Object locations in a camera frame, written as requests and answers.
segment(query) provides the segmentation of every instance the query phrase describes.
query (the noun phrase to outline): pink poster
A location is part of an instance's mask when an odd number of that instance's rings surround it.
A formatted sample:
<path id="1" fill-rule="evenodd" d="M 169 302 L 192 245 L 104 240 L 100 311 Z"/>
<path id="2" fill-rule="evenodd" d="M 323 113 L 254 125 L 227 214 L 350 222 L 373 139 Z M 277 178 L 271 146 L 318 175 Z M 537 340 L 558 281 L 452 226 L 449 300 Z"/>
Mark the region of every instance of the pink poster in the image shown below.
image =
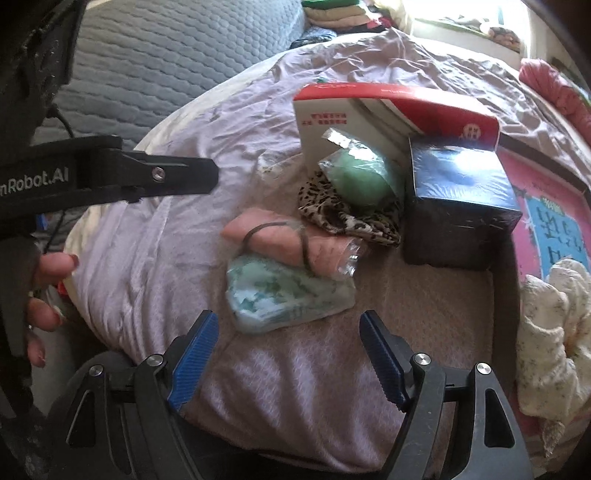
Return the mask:
<path id="1" fill-rule="evenodd" d="M 523 217 L 513 231 L 519 279 L 546 278 L 550 267 L 571 257 L 589 270 L 591 210 L 575 187 L 513 152 L 497 155 L 513 185 Z"/>

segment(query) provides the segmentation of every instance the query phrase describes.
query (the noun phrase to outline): black box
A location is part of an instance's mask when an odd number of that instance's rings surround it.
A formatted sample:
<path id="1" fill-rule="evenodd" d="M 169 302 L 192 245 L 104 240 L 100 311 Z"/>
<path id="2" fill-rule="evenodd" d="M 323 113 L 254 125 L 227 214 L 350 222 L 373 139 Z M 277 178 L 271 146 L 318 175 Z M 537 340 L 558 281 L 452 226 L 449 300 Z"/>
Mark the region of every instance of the black box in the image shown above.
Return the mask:
<path id="1" fill-rule="evenodd" d="M 411 156 L 404 261 L 487 269 L 521 218 L 499 158 L 428 138 L 411 140 Z"/>

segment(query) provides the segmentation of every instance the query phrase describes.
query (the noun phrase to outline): green folded cloth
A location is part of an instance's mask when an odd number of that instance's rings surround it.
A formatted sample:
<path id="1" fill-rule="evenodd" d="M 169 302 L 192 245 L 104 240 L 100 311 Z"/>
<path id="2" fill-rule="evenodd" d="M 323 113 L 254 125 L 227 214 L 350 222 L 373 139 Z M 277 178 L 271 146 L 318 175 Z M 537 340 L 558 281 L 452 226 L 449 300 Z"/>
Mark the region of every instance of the green folded cloth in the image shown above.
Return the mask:
<path id="1" fill-rule="evenodd" d="M 359 0 L 302 0 L 302 7 L 328 10 L 329 8 L 350 7 L 357 5 Z"/>

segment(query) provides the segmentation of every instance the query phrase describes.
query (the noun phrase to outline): bed sheet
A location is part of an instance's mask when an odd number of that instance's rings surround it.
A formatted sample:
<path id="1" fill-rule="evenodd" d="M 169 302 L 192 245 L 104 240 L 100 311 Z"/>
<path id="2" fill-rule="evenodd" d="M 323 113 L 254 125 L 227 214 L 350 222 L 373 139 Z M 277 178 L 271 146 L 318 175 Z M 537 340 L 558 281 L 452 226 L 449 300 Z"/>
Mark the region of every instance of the bed sheet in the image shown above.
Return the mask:
<path id="1" fill-rule="evenodd" d="M 381 467 L 401 415 L 385 400 L 365 356 L 356 333 L 359 314 L 377 309 L 413 348 L 447 365 L 471 367 L 491 354 L 491 279 L 487 273 L 405 265 L 397 252 L 380 249 L 360 265 L 352 310 L 264 336 L 236 333 L 224 300 L 225 266 L 234 252 L 220 242 L 219 231 L 248 206 L 295 212 L 305 169 L 293 94 L 323 76 L 473 95 L 499 116 L 505 133 L 586 181 L 591 176 L 588 157 L 559 114 L 506 65 L 462 49 L 450 54 L 447 46 L 419 44 L 394 30 L 339 40 L 251 67 L 150 132 L 139 149 L 212 157 L 220 166 L 220 185 L 209 196 L 116 203 L 102 213 L 90 209 L 68 238 L 67 248 L 81 257 L 68 288 L 97 336 L 136 361 L 162 352 L 201 309 L 217 311 L 220 341 L 202 386 L 186 405 L 187 419 L 241 447 L 360 472 Z M 220 97 L 226 101 L 219 103 Z M 439 461 L 448 428 L 449 415 L 438 441 Z"/>

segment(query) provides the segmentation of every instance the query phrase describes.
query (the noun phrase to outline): white circular logo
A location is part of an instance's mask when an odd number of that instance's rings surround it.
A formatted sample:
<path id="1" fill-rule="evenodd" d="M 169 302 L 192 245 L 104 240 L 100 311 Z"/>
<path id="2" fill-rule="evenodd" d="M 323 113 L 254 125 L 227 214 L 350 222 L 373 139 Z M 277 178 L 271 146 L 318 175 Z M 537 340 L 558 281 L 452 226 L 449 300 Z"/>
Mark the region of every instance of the white circular logo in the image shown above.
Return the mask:
<path id="1" fill-rule="evenodd" d="M 476 124 L 467 124 L 464 126 L 464 131 L 462 134 L 462 138 L 466 138 L 468 140 L 478 140 L 480 138 L 480 127 Z"/>

